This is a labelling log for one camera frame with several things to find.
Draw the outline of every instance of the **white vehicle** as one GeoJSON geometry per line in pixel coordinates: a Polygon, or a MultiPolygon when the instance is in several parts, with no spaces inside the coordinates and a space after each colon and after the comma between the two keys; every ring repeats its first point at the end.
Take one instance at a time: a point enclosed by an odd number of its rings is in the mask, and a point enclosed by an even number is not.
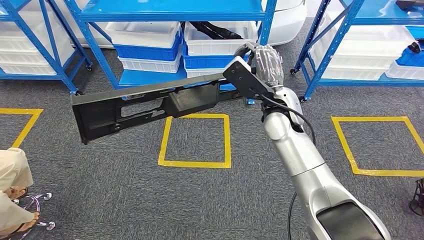
{"type": "Polygon", "coordinates": [[[306,0],[277,0],[268,44],[275,46],[293,40],[307,17],[306,0]]]}

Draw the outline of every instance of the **person's foot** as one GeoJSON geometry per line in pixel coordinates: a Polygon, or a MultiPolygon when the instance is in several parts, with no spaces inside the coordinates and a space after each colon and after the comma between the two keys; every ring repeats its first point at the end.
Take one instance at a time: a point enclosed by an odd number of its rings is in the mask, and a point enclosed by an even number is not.
{"type": "Polygon", "coordinates": [[[40,213],[39,212],[33,212],[33,214],[34,214],[34,218],[32,219],[32,221],[26,222],[22,226],[21,225],[16,225],[16,226],[12,226],[12,227],[10,227],[8,229],[5,229],[5,230],[0,231],[0,240],[2,240],[2,239],[9,239],[9,234],[15,232],[17,229],[19,229],[17,231],[17,233],[22,233],[22,232],[25,232],[28,229],[34,227],[39,222],[40,213]]]}
{"type": "Polygon", "coordinates": [[[4,193],[7,194],[10,200],[15,200],[27,194],[27,188],[23,186],[12,186],[6,191],[4,191],[4,193]]]}

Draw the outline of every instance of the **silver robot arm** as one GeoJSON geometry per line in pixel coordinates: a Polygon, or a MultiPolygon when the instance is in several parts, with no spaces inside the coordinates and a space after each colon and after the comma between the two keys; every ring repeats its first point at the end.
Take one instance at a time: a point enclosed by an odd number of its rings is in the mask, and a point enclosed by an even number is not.
{"type": "MultiPolygon", "coordinates": [[[[281,58],[270,46],[255,45],[256,76],[272,87],[274,99],[302,114],[296,94],[283,86],[281,58]]],[[[264,111],[266,135],[290,176],[312,240],[390,240],[383,222],[333,175],[293,112],[264,111]]]]}

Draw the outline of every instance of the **blue plastic bin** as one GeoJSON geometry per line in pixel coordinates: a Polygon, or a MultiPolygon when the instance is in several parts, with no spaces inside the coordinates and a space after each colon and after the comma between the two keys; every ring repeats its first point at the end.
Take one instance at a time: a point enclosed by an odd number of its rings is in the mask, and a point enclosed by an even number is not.
{"type": "MultiPolygon", "coordinates": [[[[412,36],[416,39],[424,39],[424,27],[422,26],[407,26],[412,36]]],[[[420,53],[415,53],[409,48],[406,48],[402,56],[396,60],[400,66],[413,66],[413,67],[424,67],[424,50],[420,53]]]]}
{"type": "Polygon", "coordinates": [[[178,31],[172,48],[131,46],[114,44],[118,56],[126,59],[147,59],[158,61],[174,61],[178,55],[178,48],[183,40],[182,31],[178,31]]]}
{"type": "MultiPolygon", "coordinates": [[[[232,55],[189,56],[185,41],[182,41],[182,57],[185,61],[185,69],[223,69],[234,59],[232,55]]],[[[244,60],[247,61],[248,57],[249,55],[246,54],[244,60]]]]}

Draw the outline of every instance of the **shelf caster wheel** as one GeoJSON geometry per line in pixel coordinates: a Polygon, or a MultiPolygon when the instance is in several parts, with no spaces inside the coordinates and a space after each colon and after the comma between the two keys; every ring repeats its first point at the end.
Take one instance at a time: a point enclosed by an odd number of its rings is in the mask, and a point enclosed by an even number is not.
{"type": "Polygon", "coordinates": [[[305,97],[304,96],[300,96],[299,97],[299,102],[301,102],[301,103],[304,103],[304,102],[306,102],[307,100],[305,99],[305,97]]]}
{"type": "Polygon", "coordinates": [[[44,195],[44,200],[48,201],[48,200],[50,200],[52,198],[52,196],[53,196],[52,193],[51,192],[48,192],[48,193],[46,193],[44,195]]]}
{"type": "Polygon", "coordinates": [[[47,231],[51,231],[56,227],[56,223],[54,221],[51,221],[48,223],[49,226],[47,226],[45,229],[47,229],[47,231]]]}

